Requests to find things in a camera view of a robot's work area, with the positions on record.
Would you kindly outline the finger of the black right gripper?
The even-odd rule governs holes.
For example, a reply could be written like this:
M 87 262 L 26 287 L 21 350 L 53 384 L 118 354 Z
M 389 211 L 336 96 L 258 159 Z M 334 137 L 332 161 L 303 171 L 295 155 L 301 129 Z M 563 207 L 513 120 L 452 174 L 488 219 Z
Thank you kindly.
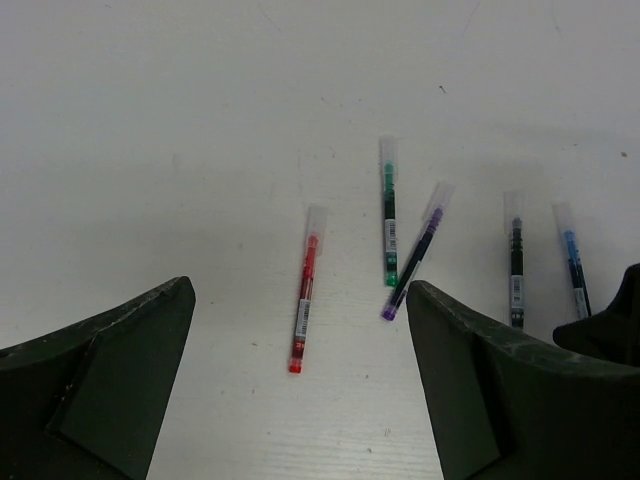
M 557 327 L 554 343 L 581 355 L 639 366 L 639 264 L 629 266 L 610 305 L 591 317 Z

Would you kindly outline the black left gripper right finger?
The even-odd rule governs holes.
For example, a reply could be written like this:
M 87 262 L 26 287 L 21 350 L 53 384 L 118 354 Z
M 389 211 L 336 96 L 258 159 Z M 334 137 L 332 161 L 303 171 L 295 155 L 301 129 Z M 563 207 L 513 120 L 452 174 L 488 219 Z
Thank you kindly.
M 447 479 L 635 479 L 639 371 L 574 353 L 416 281 L 411 338 Z

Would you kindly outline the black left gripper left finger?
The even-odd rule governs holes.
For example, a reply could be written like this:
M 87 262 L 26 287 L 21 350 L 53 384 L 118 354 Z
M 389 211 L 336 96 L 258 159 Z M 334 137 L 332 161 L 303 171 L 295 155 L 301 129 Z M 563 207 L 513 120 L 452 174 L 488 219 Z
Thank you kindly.
M 146 478 L 195 304 L 176 277 L 2 349 L 2 478 Z

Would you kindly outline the blue gel pen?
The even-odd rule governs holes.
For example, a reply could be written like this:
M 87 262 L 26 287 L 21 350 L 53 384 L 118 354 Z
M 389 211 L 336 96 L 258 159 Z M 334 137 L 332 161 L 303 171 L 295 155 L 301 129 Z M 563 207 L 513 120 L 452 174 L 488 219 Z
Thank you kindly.
M 571 289 L 576 305 L 577 316 L 582 320 L 590 317 L 592 315 L 592 310 L 572 210 L 568 202 L 556 202 L 552 205 L 552 210 L 556 227 L 563 245 L 563 250 L 566 253 Z

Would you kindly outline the black gel pen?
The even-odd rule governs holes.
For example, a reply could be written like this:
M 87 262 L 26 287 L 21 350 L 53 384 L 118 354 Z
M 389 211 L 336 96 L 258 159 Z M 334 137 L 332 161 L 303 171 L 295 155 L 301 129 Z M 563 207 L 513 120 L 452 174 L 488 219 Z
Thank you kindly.
M 512 328 L 522 330 L 525 320 L 524 306 L 524 247 L 523 247 L 523 193 L 520 190 L 504 194 L 505 231 L 509 252 L 509 317 Z

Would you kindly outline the purple gel pen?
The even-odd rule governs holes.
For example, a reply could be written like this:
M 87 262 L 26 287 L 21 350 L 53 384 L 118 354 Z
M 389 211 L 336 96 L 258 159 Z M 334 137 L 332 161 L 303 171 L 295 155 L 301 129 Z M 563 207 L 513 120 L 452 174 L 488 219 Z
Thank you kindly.
M 405 299 L 410 283 L 413 281 L 421 262 L 441 224 L 445 210 L 453 195 L 454 186 L 440 181 L 429 200 L 425 212 L 425 225 L 422 229 L 414 248 L 406 262 L 397 286 L 393 290 L 389 300 L 386 302 L 381 317 L 386 321 L 393 321 L 397 312 Z

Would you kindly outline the red gel pen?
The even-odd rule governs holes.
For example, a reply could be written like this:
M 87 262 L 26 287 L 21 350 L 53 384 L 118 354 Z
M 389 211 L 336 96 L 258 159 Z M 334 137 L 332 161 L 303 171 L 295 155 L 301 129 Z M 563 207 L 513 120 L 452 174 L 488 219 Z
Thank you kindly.
M 297 314 L 289 360 L 289 372 L 292 374 L 302 372 L 316 263 L 322 253 L 326 219 L 326 207 L 309 206 Z

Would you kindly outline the green gel pen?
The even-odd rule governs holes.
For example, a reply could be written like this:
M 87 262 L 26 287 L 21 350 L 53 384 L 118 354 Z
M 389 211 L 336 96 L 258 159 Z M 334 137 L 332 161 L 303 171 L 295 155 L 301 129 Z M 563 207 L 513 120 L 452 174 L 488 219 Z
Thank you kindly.
M 379 138 L 379 160 L 382 180 L 384 276 L 385 285 L 398 283 L 398 249 L 396 234 L 396 183 L 398 139 L 392 135 Z

